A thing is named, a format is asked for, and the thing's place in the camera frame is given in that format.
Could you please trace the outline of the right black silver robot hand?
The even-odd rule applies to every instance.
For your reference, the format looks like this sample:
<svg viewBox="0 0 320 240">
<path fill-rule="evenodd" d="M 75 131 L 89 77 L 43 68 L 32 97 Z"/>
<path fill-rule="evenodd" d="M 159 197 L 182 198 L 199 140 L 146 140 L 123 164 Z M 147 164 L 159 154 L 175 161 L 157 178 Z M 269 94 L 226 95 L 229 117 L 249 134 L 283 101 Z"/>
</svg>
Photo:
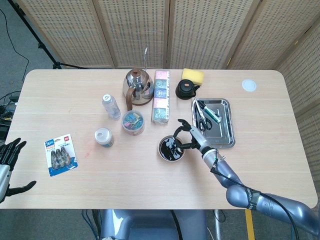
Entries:
<svg viewBox="0 0 320 240">
<path fill-rule="evenodd" d="M 182 125 L 178 127 L 174 134 L 173 139 L 176 146 L 180 149 L 198 149 L 202 155 L 204 155 L 209 150 L 212 150 L 213 147 L 209 144 L 207 139 L 202 135 L 201 131 L 193 125 L 190 125 L 184 119 L 178 119 Z M 189 132 L 191 134 L 191 142 L 189 143 L 179 143 L 178 142 L 178 134 L 181 131 Z"/>
</svg>

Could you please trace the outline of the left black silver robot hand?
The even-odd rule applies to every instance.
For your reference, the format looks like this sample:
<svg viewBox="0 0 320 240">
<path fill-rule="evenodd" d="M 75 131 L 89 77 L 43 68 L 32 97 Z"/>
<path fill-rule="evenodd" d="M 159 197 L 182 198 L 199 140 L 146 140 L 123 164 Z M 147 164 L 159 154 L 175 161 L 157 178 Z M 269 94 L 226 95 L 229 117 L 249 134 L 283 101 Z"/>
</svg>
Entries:
<svg viewBox="0 0 320 240">
<path fill-rule="evenodd" d="M 21 149 L 26 145 L 26 141 L 17 138 L 14 141 L 0 146 L 0 202 L 2 203 L 6 197 L 21 194 L 29 191 L 37 183 L 31 181 L 25 186 L 10 188 L 10 179 L 12 172 L 17 163 Z"/>
</svg>

